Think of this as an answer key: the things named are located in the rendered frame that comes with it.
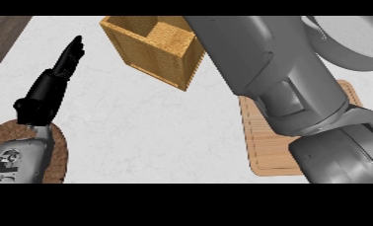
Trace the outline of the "open wooden box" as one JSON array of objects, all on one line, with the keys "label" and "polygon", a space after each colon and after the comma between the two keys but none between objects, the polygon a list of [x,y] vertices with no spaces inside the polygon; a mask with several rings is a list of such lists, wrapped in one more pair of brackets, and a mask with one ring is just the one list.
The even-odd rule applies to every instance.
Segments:
[{"label": "open wooden box", "polygon": [[203,47],[182,16],[106,16],[100,27],[123,63],[185,90]]}]

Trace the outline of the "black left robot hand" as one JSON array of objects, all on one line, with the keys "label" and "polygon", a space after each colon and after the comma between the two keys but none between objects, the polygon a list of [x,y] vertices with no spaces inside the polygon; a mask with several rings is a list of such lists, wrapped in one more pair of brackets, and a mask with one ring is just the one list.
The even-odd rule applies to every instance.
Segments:
[{"label": "black left robot hand", "polygon": [[62,51],[54,67],[44,70],[26,96],[13,104],[19,124],[45,126],[53,122],[62,105],[66,83],[82,56],[81,36],[76,36]]}]

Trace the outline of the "brown wicker basket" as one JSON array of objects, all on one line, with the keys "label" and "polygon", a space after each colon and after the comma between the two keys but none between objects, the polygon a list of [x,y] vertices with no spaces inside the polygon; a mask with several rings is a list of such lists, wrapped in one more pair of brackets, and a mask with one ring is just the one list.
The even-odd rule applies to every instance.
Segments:
[{"label": "brown wicker basket", "polygon": [[[67,150],[62,130],[54,124],[51,124],[51,131],[56,145],[51,162],[44,173],[42,183],[60,184],[63,182],[66,172]],[[16,120],[8,120],[0,124],[0,144],[8,140],[34,138],[35,136],[36,132],[25,125],[19,124]]]}]

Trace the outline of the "pale wooden cutting board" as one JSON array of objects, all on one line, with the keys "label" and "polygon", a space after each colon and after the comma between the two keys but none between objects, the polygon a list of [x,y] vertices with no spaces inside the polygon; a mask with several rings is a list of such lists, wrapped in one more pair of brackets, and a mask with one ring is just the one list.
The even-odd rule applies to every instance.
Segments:
[{"label": "pale wooden cutting board", "polygon": [[296,137],[278,135],[264,119],[253,101],[238,96],[249,167],[256,176],[297,176],[299,165],[289,152]]}]

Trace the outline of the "grey round bowl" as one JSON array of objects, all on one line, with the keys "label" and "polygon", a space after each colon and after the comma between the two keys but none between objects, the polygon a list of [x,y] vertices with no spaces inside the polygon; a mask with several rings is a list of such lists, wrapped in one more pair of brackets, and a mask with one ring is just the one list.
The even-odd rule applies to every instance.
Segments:
[{"label": "grey round bowl", "polygon": [[317,55],[352,71],[373,72],[373,17],[302,16]]}]

